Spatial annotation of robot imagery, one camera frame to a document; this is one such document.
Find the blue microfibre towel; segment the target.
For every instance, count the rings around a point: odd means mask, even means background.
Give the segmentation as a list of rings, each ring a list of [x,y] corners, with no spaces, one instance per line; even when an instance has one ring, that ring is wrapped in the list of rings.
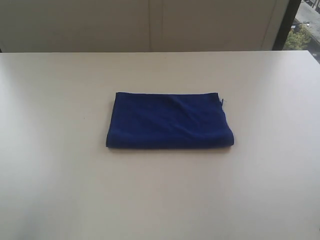
[[[117,92],[106,147],[110,149],[215,149],[235,138],[218,93]]]

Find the black window frame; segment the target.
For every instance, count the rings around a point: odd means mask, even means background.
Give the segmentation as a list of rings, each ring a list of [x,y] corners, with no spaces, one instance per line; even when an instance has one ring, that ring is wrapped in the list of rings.
[[[289,0],[281,25],[276,35],[272,50],[281,51],[284,48],[292,23],[300,7],[301,0]]]

